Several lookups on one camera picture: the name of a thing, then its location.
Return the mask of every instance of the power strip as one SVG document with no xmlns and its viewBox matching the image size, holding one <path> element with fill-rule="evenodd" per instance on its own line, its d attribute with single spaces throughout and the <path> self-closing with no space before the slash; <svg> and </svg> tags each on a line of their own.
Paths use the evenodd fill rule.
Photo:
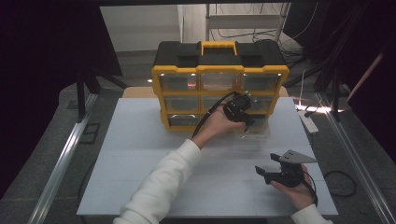
<svg viewBox="0 0 396 224">
<path fill-rule="evenodd" d="M 303 125 L 305 126 L 306 130 L 309 133 L 317 133 L 319 131 L 319 129 L 318 129 L 317 125 L 315 125 L 314 121 L 310 117 L 306 118 L 304 116 L 306 111 L 300 110 L 297 113 L 300 116 L 300 119 L 303 122 Z"/>
</svg>

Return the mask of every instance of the white sweater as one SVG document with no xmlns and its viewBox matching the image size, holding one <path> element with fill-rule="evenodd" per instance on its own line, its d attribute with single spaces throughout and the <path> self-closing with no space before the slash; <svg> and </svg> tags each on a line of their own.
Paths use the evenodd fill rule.
<svg viewBox="0 0 396 224">
<path fill-rule="evenodd" d="M 201 160 L 201 150 L 187 139 L 177 150 L 160 160 L 140 187 L 120 210 L 113 224 L 156 224 L 169 212 L 171 202 L 191 175 L 191 169 Z M 308 206 L 293 214 L 297 224 L 332 223 L 318 209 Z"/>
</svg>

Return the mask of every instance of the wall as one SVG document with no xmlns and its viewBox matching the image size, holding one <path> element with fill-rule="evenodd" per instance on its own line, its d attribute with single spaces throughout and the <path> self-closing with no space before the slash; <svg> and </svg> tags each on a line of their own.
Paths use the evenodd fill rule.
<svg viewBox="0 0 396 224">
<path fill-rule="evenodd" d="M 177 6 L 101 7 L 115 51 L 154 50 L 180 40 Z"/>
</svg>

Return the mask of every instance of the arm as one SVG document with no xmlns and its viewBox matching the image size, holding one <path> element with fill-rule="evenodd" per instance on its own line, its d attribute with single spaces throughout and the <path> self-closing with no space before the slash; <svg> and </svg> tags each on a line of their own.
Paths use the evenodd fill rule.
<svg viewBox="0 0 396 224">
<path fill-rule="evenodd" d="M 302 166 L 303 170 L 307 173 L 306 167 L 304 165 Z M 304 175 L 304 178 L 308 184 L 311 184 L 311 180 L 307 174 Z M 332 224 L 331 221 L 324 219 L 319 213 L 318 209 L 313 204 L 311 193 L 303 184 L 295 188 L 288 188 L 272 181 L 271 185 L 285 193 L 290 198 L 294 207 L 299 210 L 291 215 L 291 218 L 296 224 Z"/>
<path fill-rule="evenodd" d="M 191 140 L 162 158 L 142 182 L 131 200 L 120 210 L 114 224 L 159 223 L 170 209 L 178 190 L 201 159 L 200 149 L 211 139 L 232 129 L 243 128 L 242 122 L 229 121 L 220 106 L 206 121 L 205 127 Z"/>
</svg>

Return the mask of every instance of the white table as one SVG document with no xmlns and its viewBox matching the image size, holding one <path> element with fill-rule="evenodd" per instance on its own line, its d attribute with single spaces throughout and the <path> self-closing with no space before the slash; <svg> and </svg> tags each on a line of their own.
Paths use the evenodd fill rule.
<svg viewBox="0 0 396 224">
<path fill-rule="evenodd" d="M 270 153 L 292 149 L 315 158 L 289 97 L 280 97 L 269 118 L 271 135 L 261 140 L 218 138 L 203 149 L 203 160 L 172 203 L 169 217 L 278 217 L 295 212 L 285 195 L 255 172 L 255 165 L 279 172 Z M 169 150 L 190 133 L 165 130 L 158 99 L 119 99 L 78 215 L 118 215 Z M 317 163 L 306 164 L 317 185 L 318 210 L 337 215 Z"/>
</svg>

